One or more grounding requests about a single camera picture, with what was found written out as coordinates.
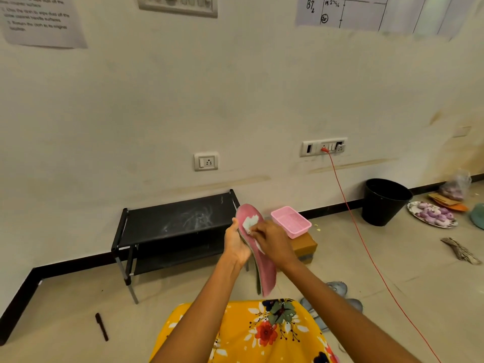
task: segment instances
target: yellow floral skirt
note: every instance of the yellow floral skirt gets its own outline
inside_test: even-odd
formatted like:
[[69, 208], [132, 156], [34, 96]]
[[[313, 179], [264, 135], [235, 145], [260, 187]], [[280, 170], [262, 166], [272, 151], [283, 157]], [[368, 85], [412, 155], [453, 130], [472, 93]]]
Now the yellow floral skirt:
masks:
[[[150, 360], [190, 304], [178, 306], [156, 340]], [[230, 302], [209, 363], [337, 363], [309, 312], [292, 299]]]

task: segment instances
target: hand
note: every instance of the hand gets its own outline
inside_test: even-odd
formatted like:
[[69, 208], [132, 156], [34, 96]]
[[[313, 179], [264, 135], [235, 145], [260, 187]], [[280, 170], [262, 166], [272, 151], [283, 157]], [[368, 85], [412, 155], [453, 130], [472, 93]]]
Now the hand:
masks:
[[251, 226], [250, 235], [257, 240], [264, 253], [281, 270], [288, 263], [298, 259], [286, 231], [273, 221], [266, 220]]
[[242, 267], [251, 255], [250, 248], [244, 243], [239, 234], [239, 221], [232, 218], [232, 225], [225, 231], [224, 255], [232, 258]]

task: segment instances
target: black trash bin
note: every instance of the black trash bin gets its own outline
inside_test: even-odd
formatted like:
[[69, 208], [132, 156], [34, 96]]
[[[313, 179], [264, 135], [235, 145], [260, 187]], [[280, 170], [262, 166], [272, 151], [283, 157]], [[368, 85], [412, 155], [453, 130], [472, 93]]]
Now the black trash bin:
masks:
[[386, 225], [412, 199], [410, 190], [399, 183], [382, 178], [366, 181], [361, 216], [371, 225]]

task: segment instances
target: red cable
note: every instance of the red cable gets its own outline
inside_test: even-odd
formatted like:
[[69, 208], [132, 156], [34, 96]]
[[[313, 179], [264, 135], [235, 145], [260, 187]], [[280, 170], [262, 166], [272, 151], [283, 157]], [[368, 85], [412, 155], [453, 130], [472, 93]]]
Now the red cable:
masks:
[[434, 352], [434, 350], [432, 349], [432, 347], [428, 343], [427, 339], [425, 339], [425, 337], [422, 335], [422, 333], [417, 328], [417, 326], [415, 326], [415, 324], [412, 322], [412, 320], [410, 319], [410, 317], [407, 316], [407, 314], [405, 313], [405, 311], [403, 310], [403, 308], [400, 306], [400, 304], [396, 300], [395, 296], [391, 292], [390, 288], [388, 287], [388, 285], [387, 285], [384, 277], [380, 273], [380, 270], [378, 269], [377, 265], [373, 261], [373, 259], [371, 257], [371, 254], [370, 254], [370, 251], [368, 251], [368, 248], [366, 247], [365, 241], [363, 240], [363, 237], [361, 236], [360, 229], [358, 228], [358, 225], [356, 224], [355, 218], [353, 217], [353, 213], [351, 212], [351, 209], [349, 208], [348, 202], [346, 201], [345, 194], [343, 193], [343, 189], [341, 188], [341, 184], [339, 183], [338, 175], [336, 174], [336, 168], [335, 168], [335, 164], [332, 161], [331, 154], [330, 154], [330, 152], [325, 147], [323, 149], [321, 149], [321, 151], [322, 152], [325, 152], [325, 153], [328, 153], [328, 155], [330, 156], [331, 165], [333, 167], [333, 171], [335, 172], [335, 177], [336, 177], [336, 181], [338, 182], [339, 189], [341, 191], [341, 194], [343, 195], [343, 200], [345, 201], [345, 204], [346, 204], [346, 207], [348, 208], [349, 214], [351, 215], [351, 218], [353, 219], [353, 223], [354, 223], [354, 225], [356, 227], [356, 230], [358, 231], [358, 235], [360, 236], [361, 242], [363, 243], [363, 246], [365, 247], [366, 253], [368, 254], [368, 257], [370, 257], [370, 260], [371, 260], [373, 266], [375, 267], [375, 269], [377, 269], [378, 275], [380, 275], [381, 280], [383, 280], [383, 283], [385, 284], [385, 287], [387, 287], [388, 292], [390, 293], [391, 297], [394, 299], [394, 301], [395, 301], [396, 305], [398, 306], [398, 308], [400, 308], [400, 311], [402, 311], [402, 313], [407, 318], [408, 322], [410, 322], [412, 324], [412, 326], [415, 328], [415, 330], [417, 330], [417, 332], [422, 337], [422, 339], [425, 341], [425, 343], [427, 344], [428, 348], [432, 351], [433, 355], [437, 358], [437, 360], [439, 361], [439, 363], [442, 363], [442, 361], [439, 359], [439, 357], [437, 356], [437, 354]]

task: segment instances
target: orange plate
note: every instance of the orange plate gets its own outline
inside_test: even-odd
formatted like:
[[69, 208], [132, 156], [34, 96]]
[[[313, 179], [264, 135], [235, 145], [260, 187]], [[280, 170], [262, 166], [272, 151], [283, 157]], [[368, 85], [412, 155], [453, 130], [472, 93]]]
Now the orange plate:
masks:
[[443, 202], [438, 201], [437, 199], [434, 199], [431, 197], [433, 201], [438, 203], [439, 205], [442, 205], [443, 207], [446, 207], [447, 209], [450, 210], [455, 210], [455, 211], [468, 211], [469, 208], [465, 206], [464, 204], [456, 204], [456, 205], [445, 205]]

